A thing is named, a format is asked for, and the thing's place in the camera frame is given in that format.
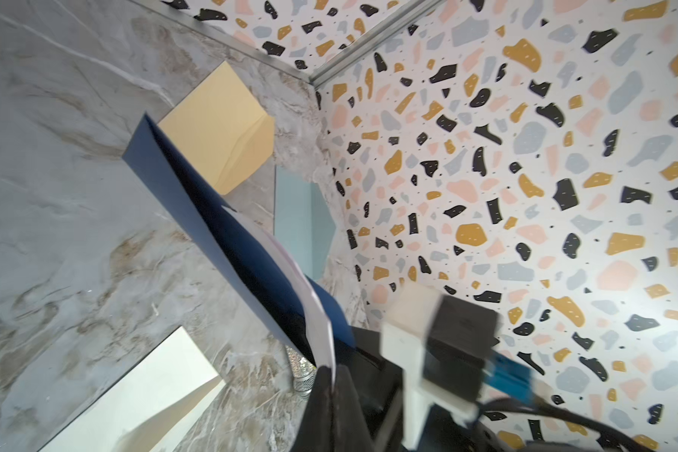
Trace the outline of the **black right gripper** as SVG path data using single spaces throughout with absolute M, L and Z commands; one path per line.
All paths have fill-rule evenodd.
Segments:
M 380 356 L 380 333 L 354 327 L 350 373 L 370 435 L 380 451 L 399 451 L 406 417 L 404 368 Z M 520 395 L 520 365 L 493 351 L 492 326 L 431 326 L 421 360 L 419 388 L 438 389 L 443 397 L 475 401 L 486 384 L 512 397 Z M 454 412 L 431 399 L 417 449 L 468 451 L 475 445 L 470 428 Z

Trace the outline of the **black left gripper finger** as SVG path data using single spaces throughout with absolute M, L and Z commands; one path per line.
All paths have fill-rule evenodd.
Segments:
M 328 367 L 320 367 L 290 451 L 372 450 L 350 371 L 345 365 L 337 365 L 332 377 Z

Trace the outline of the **white letter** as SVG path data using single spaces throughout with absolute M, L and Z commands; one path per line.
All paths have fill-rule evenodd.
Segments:
M 305 319 L 305 335 L 319 367 L 331 370 L 331 384 L 336 379 L 336 358 L 333 342 L 333 326 L 312 284 L 305 277 L 297 262 L 273 235 L 240 213 L 225 207 L 225 210 L 264 248 L 277 265 L 301 302 Z

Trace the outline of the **cream envelope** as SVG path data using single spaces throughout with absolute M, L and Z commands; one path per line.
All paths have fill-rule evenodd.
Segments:
M 173 451 L 224 387 L 180 327 L 43 450 Z

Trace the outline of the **yellow kraft envelope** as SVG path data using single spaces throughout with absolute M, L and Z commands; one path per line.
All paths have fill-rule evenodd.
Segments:
M 274 151 L 274 118 L 227 61 L 205 77 L 158 126 L 221 195 L 251 177 Z

